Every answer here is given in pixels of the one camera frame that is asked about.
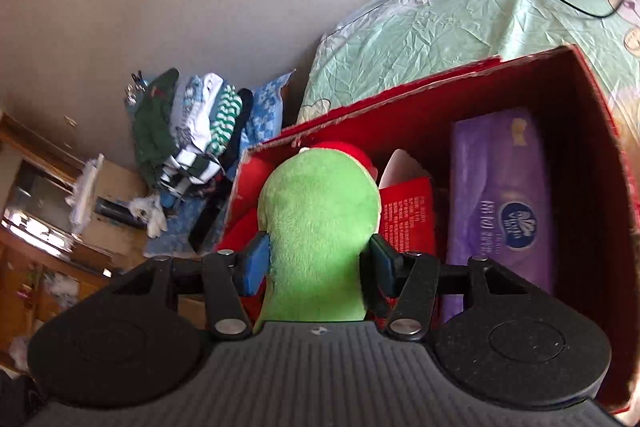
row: logo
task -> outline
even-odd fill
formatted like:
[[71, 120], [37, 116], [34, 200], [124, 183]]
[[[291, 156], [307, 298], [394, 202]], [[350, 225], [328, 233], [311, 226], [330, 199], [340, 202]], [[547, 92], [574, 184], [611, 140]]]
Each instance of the logo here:
[[538, 220], [528, 204], [510, 201], [500, 210], [504, 243], [511, 250], [529, 248], [538, 232]]
[[317, 337], [322, 337], [323, 335], [326, 335], [329, 332], [329, 330], [324, 326], [317, 326], [309, 331], [314, 335], [316, 335]]

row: striped towel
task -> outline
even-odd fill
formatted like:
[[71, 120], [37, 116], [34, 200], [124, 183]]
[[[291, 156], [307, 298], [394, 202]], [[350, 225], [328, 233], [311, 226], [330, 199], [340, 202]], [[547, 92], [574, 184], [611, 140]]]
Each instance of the striped towel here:
[[233, 86], [226, 84], [220, 90], [220, 99], [216, 100], [218, 111], [216, 117], [210, 120], [211, 142], [207, 146], [207, 153], [216, 158], [225, 152], [226, 145], [236, 126], [236, 118], [242, 111], [242, 100], [236, 94]]

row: red cardboard box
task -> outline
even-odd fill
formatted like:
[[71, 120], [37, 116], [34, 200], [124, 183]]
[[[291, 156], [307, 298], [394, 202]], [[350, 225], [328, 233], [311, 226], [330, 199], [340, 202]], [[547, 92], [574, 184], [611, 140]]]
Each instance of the red cardboard box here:
[[[598, 399], [608, 410], [620, 409], [635, 390], [638, 367], [638, 202], [613, 120], [576, 46], [476, 62], [286, 129], [243, 156], [227, 226], [257, 204], [277, 165], [301, 146], [325, 140], [360, 147], [380, 172], [395, 149], [405, 149], [431, 173], [434, 186], [447, 188], [452, 124], [510, 107], [530, 110], [545, 149], [556, 233], [554, 294], [607, 333], [612, 360]], [[440, 254], [446, 237], [436, 241]]]

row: stuffed animal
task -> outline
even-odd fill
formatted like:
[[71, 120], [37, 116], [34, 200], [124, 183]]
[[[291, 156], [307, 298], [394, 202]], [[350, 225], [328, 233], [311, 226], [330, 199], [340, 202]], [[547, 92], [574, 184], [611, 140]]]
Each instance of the stuffed animal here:
[[270, 238], [258, 323], [364, 318], [359, 255], [381, 207], [372, 175], [366, 154], [341, 142], [303, 150], [271, 173], [258, 200]]

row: mattress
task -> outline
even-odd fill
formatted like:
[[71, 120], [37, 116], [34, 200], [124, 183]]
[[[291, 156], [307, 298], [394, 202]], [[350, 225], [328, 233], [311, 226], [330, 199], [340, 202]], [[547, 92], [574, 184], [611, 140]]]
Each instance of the mattress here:
[[[618, 0], [569, 0], [605, 14]], [[298, 122], [389, 87], [500, 55], [578, 44], [591, 63], [640, 180], [640, 0], [599, 20], [558, 0], [382, 0], [321, 41]]]

